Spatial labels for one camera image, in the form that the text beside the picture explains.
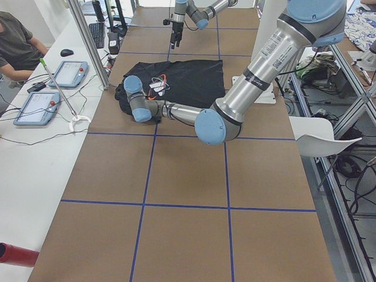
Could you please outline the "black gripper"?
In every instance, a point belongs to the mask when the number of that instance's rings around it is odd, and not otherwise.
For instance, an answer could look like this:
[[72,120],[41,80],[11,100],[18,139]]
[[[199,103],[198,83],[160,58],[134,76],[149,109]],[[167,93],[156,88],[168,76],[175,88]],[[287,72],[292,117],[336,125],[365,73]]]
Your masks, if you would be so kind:
[[177,47],[180,46],[180,42],[182,40],[182,33],[183,33],[183,23],[174,21],[173,26],[172,26],[172,34],[170,37],[170,46],[172,49],[175,48],[175,44]]

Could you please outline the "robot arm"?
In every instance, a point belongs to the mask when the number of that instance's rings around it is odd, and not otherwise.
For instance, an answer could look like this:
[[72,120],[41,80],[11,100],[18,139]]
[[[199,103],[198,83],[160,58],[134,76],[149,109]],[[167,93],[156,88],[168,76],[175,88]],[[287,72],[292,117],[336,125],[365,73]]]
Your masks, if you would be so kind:
[[268,89],[297,52],[308,46],[326,46],[344,36],[346,1],[287,1],[276,20],[276,30],[222,98],[207,109],[150,100],[137,76],[124,79],[123,87],[136,122],[165,116],[193,126],[205,144],[218,145],[241,132],[249,107]]
[[174,49],[180,46],[183,36],[183,26],[185,16],[187,15],[199,30],[203,30],[209,24],[209,20],[213,19],[222,10],[237,5],[236,0],[216,1],[204,10],[199,10],[194,1],[175,1],[174,13],[171,18],[163,21],[164,25],[172,23],[172,33],[170,37],[170,47]]

